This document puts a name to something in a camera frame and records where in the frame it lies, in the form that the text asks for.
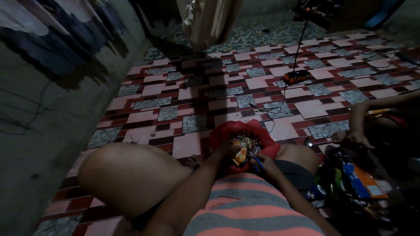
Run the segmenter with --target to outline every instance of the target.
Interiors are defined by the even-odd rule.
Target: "wall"
[[[239,17],[289,11],[297,6],[297,0],[243,0]]]
[[[396,40],[420,45],[420,1],[406,0],[383,24],[382,30]]]
[[[48,202],[118,92],[130,64],[147,44],[128,1],[110,2],[127,27],[121,36],[124,43],[111,42],[110,47],[98,53],[96,63],[86,64],[72,75],[52,82],[44,92],[52,76],[0,42],[0,88],[10,92],[0,91],[1,118],[7,115],[29,122],[34,114],[26,111],[38,109],[30,100],[41,101],[47,108],[38,110],[43,113],[33,120],[30,125],[33,130],[25,135],[0,133],[2,235],[32,234]],[[3,119],[0,119],[0,130],[22,132]]]

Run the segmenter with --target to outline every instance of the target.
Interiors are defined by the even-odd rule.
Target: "pink floor tile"
[[[294,105],[305,119],[328,115],[328,113],[321,108],[322,102],[320,100],[297,102]]]
[[[370,91],[369,93],[372,94],[376,98],[392,97],[392,96],[398,95],[398,92],[393,89],[380,89],[380,90]]]
[[[82,162],[87,158],[87,156],[89,156],[91,153],[93,153],[96,150],[97,150],[97,148],[93,148],[93,149],[89,149],[89,150],[86,150],[84,152],[81,152],[79,158],[73,164],[73,167],[68,171],[66,177],[68,178],[68,177],[77,176],[77,172],[79,171],[79,168],[80,168],[80,165],[82,164]]]
[[[350,80],[350,82],[352,82],[357,87],[365,87],[365,86],[382,84],[382,82],[380,82],[379,80],[373,80],[371,78],[353,79],[353,80]]]
[[[321,53],[315,53],[315,56],[319,58],[326,58],[326,57],[335,57],[337,54],[331,53],[331,52],[321,52]]]
[[[200,134],[189,133],[173,139],[172,156],[175,159],[190,157],[193,154],[201,155]]]
[[[300,97],[305,95],[312,95],[311,91],[305,91],[302,88],[297,89],[287,89],[286,92],[284,90],[281,91],[281,93],[285,95],[285,98],[291,98],[291,97]]]
[[[334,78],[334,75],[328,72],[326,68],[317,68],[309,71],[315,79]]]
[[[285,139],[294,139],[298,138],[296,130],[294,129],[292,123],[303,121],[301,115],[294,115],[289,117],[283,117],[279,119],[274,119],[273,121],[264,122],[267,130],[270,132],[270,136],[274,141],[280,141]]]
[[[270,72],[273,74],[274,77],[282,77],[284,76],[284,74],[292,70],[293,69],[289,68],[288,66],[270,68]]]
[[[268,84],[265,82],[265,80],[272,79],[272,78],[274,78],[274,76],[272,75],[261,76],[261,77],[245,79],[245,82],[247,83],[249,89],[265,88],[265,87],[268,87]]]
[[[318,45],[319,44],[318,40],[316,40],[316,39],[303,40],[302,43],[306,46]]]
[[[101,202],[98,198],[95,197],[95,198],[93,198],[92,203],[90,204],[89,208],[90,207],[100,207],[100,206],[103,206],[103,205],[105,205],[105,203]]]
[[[254,48],[256,52],[270,52],[270,46],[264,46],[264,47],[255,47]]]
[[[42,216],[63,214],[63,213],[66,212],[66,209],[67,209],[69,204],[70,204],[70,200],[69,201],[51,203],[45,209],[44,214]]]
[[[153,111],[149,110],[149,111],[130,114],[129,119],[127,120],[127,123],[156,120],[157,118],[158,118],[158,114],[153,114]]]
[[[222,108],[234,108],[237,107],[237,102],[231,102],[230,99],[216,100],[209,102],[209,110],[217,110]]]
[[[335,91],[341,91],[341,90],[345,90],[345,88],[341,85],[339,86],[332,86],[332,87],[327,87],[328,90],[330,90],[331,92],[335,92]]]
[[[122,217],[118,217],[112,220],[95,222],[87,227],[84,236],[113,236],[122,219]]]
[[[353,44],[349,42],[348,39],[341,39],[333,41],[334,44],[336,44],[339,47],[345,47],[345,46],[352,46]]]
[[[293,46],[293,47],[285,47],[284,48],[286,50],[286,52],[288,52],[289,54],[293,54],[296,53],[297,51],[297,46]]]
[[[237,60],[237,61],[251,59],[251,57],[249,56],[248,53],[235,54],[234,57],[235,57],[235,60]]]
[[[162,65],[167,65],[168,63],[170,63],[171,61],[167,58],[165,59],[160,59],[160,60],[154,60],[152,66],[162,66]]]
[[[166,80],[166,76],[156,75],[156,76],[146,76],[143,82],[157,81],[157,80]]]

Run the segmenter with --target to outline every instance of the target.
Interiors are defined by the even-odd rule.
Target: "hand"
[[[260,160],[262,167],[264,168],[263,172],[267,176],[269,181],[274,181],[277,178],[277,176],[281,174],[280,169],[276,166],[271,157],[258,153],[257,157],[255,158],[258,158]],[[257,167],[260,167],[258,162],[254,159],[251,159],[251,163]]]
[[[346,137],[347,140],[350,142],[353,142],[355,144],[358,144],[362,147],[366,147],[368,149],[375,149],[368,141],[368,139],[365,137],[365,135],[362,132],[352,132],[349,133]]]

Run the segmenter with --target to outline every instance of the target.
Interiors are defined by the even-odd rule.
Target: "snack bag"
[[[213,150],[216,150],[222,140],[229,140],[231,138],[231,133],[236,133],[238,131],[248,131],[252,132],[254,136],[258,137],[259,142],[261,143],[263,149],[260,153],[265,154],[272,159],[274,159],[277,153],[280,150],[280,143],[275,142],[268,131],[261,127],[260,123],[257,120],[250,120],[246,123],[242,121],[227,121],[219,126],[217,126],[210,133],[210,147]],[[249,172],[250,163],[247,162],[243,167],[238,167],[229,165],[224,170],[226,175],[231,175],[235,173],[246,173]]]

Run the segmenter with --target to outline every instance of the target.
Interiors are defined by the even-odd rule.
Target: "orange and gray striped shirt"
[[[249,173],[217,180],[203,210],[184,235],[321,236],[321,229],[291,209],[286,198],[264,179]]]

